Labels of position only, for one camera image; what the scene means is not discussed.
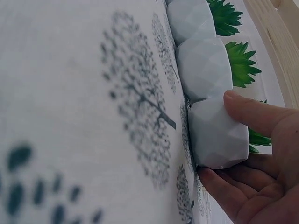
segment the printed tree pattern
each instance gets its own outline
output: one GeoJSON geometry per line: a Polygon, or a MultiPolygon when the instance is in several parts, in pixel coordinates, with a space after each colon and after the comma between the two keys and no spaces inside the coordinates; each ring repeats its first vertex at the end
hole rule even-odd
{"type": "Polygon", "coordinates": [[[187,113],[189,113],[192,107],[191,101],[186,95],[184,95],[184,99],[186,102],[187,113]]]}
{"type": "Polygon", "coordinates": [[[192,207],[194,203],[190,203],[188,181],[183,165],[178,169],[177,190],[178,211],[182,222],[191,224],[193,219],[192,207]]]}
{"type": "Polygon", "coordinates": [[[137,150],[145,175],[151,177],[155,188],[163,189],[169,179],[171,156],[167,130],[176,129],[176,122],[166,113],[147,36],[132,16],[115,12],[104,38],[100,50],[108,67],[103,77],[111,85],[109,96],[118,104],[123,129],[137,150]]]}
{"type": "Polygon", "coordinates": [[[156,13],[154,13],[153,15],[152,28],[153,28],[153,35],[155,37],[156,46],[159,52],[159,57],[161,59],[164,73],[167,77],[168,84],[170,85],[173,93],[176,93],[175,77],[177,78],[178,82],[179,79],[171,62],[172,52],[170,51],[170,47],[168,45],[168,40],[165,31],[156,13]]]}
{"type": "Polygon", "coordinates": [[[170,43],[170,51],[171,51],[171,55],[172,55],[172,61],[174,63],[176,63],[176,58],[175,58],[176,43],[174,42],[174,38],[173,38],[173,35],[172,35],[172,32],[171,32],[171,28],[170,28],[169,21],[168,21],[168,18],[167,18],[166,14],[164,14],[164,21],[165,21],[165,24],[166,24],[166,33],[167,33],[167,36],[168,36],[168,42],[170,43]]]}
{"type": "Polygon", "coordinates": [[[180,115],[182,119],[182,141],[183,141],[183,149],[185,152],[189,170],[190,172],[193,172],[195,170],[195,162],[193,159],[193,153],[191,151],[191,145],[190,145],[188,113],[186,107],[187,105],[186,102],[184,101],[180,107],[180,115]]]}
{"type": "MultiPolygon", "coordinates": [[[[47,203],[47,197],[55,197],[57,199],[64,193],[62,189],[63,175],[57,173],[54,181],[47,182],[41,177],[36,178],[36,181],[28,189],[25,184],[19,179],[19,174],[24,170],[26,166],[30,165],[33,156],[33,148],[28,143],[18,144],[11,148],[7,157],[7,171],[6,175],[1,172],[0,180],[0,194],[2,205],[4,206],[6,213],[8,214],[9,223],[20,223],[22,218],[22,209],[24,207],[31,206],[32,209],[39,212],[47,203]],[[4,176],[12,176],[8,180],[3,180],[4,176]],[[7,189],[5,189],[1,183],[8,182],[7,189]]],[[[55,203],[52,209],[49,211],[49,217],[45,217],[45,220],[41,223],[50,224],[101,224],[102,222],[102,209],[97,209],[93,214],[85,217],[83,215],[77,215],[75,217],[69,217],[68,211],[72,205],[77,204],[83,194],[83,188],[80,185],[73,185],[68,188],[68,202],[55,203]]]]}
{"type": "Polygon", "coordinates": [[[199,205],[199,211],[202,217],[204,217],[209,223],[211,220],[211,205],[209,193],[205,190],[204,186],[200,182],[198,175],[196,177],[196,189],[197,189],[197,200],[199,205]]]}

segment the wooden plank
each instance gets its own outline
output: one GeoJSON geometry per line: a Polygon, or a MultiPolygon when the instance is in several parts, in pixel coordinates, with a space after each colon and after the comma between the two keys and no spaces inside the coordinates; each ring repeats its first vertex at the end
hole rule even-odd
{"type": "Polygon", "coordinates": [[[270,0],[244,3],[266,46],[285,105],[299,108],[299,50],[290,32],[270,0]]]}
{"type": "Polygon", "coordinates": [[[299,47],[299,8],[293,0],[281,0],[278,13],[299,47]]]}
{"type": "Polygon", "coordinates": [[[271,3],[273,4],[273,6],[274,6],[275,8],[278,8],[281,1],[282,1],[282,0],[271,0],[271,3]]]}

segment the tree print fabric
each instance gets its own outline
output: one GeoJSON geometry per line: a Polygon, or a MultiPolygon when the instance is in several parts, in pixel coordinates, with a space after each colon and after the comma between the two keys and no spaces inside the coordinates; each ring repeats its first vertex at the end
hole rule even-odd
{"type": "Polygon", "coordinates": [[[194,203],[190,202],[188,181],[183,165],[178,169],[177,176],[177,203],[179,214],[184,224],[192,224],[192,208],[194,203]]]}
{"type": "Polygon", "coordinates": [[[0,201],[2,202],[3,209],[5,210],[8,223],[20,223],[22,216],[26,215],[24,208],[30,206],[35,212],[44,212],[45,204],[49,203],[52,198],[57,197],[58,200],[54,201],[52,208],[46,211],[48,217],[44,217],[43,223],[50,224],[101,224],[103,223],[103,210],[101,208],[95,209],[92,214],[84,214],[84,211],[78,213],[75,217],[70,216],[68,213],[80,203],[83,197],[83,186],[74,184],[73,186],[63,186],[64,176],[56,173],[56,177],[52,182],[46,181],[40,177],[36,177],[36,181],[29,187],[26,187],[22,180],[19,178],[20,172],[30,168],[34,150],[28,143],[17,144],[12,147],[7,156],[7,173],[1,170],[0,172],[0,201]],[[67,202],[61,203],[59,197],[67,194],[67,202]]]}
{"type": "Polygon", "coordinates": [[[129,2],[0,4],[0,224],[198,224],[165,1],[129,2]]]}
{"type": "Polygon", "coordinates": [[[179,81],[179,78],[174,70],[171,61],[171,54],[173,52],[170,51],[166,33],[157,14],[153,15],[152,27],[153,35],[155,37],[156,46],[158,48],[159,57],[161,59],[165,75],[167,76],[168,83],[173,93],[176,93],[176,80],[179,81]]]}
{"type": "Polygon", "coordinates": [[[182,119],[182,141],[183,141],[183,148],[186,156],[186,160],[188,163],[188,167],[190,172],[195,170],[195,161],[193,160],[193,154],[191,150],[190,144],[190,135],[189,135],[189,125],[188,125],[188,112],[187,112],[187,104],[184,101],[181,104],[181,119],[182,119]]]}
{"type": "Polygon", "coordinates": [[[166,113],[165,99],[147,36],[125,12],[112,16],[112,28],[104,32],[102,61],[109,70],[103,78],[111,85],[110,98],[124,118],[123,129],[137,150],[144,173],[155,187],[168,182],[170,142],[167,130],[176,122],[166,113]]]}

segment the white geometric pot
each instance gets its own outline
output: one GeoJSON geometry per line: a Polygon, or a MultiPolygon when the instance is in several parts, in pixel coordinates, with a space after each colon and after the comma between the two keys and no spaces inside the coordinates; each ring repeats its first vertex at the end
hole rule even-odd
{"type": "Polygon", "coordinates": [[[184,92],[192,102],[223,96],[233,89],[228,54],[218,37],[183,42],[177,48],[177,65],[184,92]]]}
{"type": "Polygon", "coordinates": [[[167,16],[176,45],[187,39],[216,37],[213,16],[206,0],[174,0],[167,16]]]}
{"type": "Polygon", "coordinates": [[[174,0],[165,0],[166,4],[168,5],[169,3],[171,3],[174,0]]]}
{"type": "Polygon", "coordinates": [[[224,169],[248,158],[248,127],[230,118],[222,96],[193,104],[189,128],[197,165],[224,169]]]}

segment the artificial succulent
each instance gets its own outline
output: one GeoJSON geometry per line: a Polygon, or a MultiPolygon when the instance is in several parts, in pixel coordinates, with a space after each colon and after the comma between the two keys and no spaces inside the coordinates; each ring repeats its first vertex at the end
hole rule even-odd
{"type": "Polygon", "coordinates": [[[243,12],[237,12],[232,4],[224,4],[223,0],[207,0],[209,3],[214,24],[216,28],[216,34],[219,36],[231,36],[239,33],[239,30],[234,26],[240,26],[240,15],[243,12]]]}
{"type": "Polygon", "coordinates": [[[259,151],[254,146],[271,146],[271,139],[264,137],[260,135],[259,133],[255,132],[251,128],[248,128],[249,130],[249,141],[250,141],[250,147],[249,152],[250,153],[259,153],[259,151]]]}
{"type": "Polygon", "coordinates": [[[245,53],[247,47],[248,42],[244,44],[242,42],[230,42],[225,45],[232,70],[233,86],[246,88],[246,85],[255,82],[254,78],[250,75],[256,76],[262,72],[258,68],[252,67],[256,62],[250,60],[250,58],[256,51],[245,53]]]}

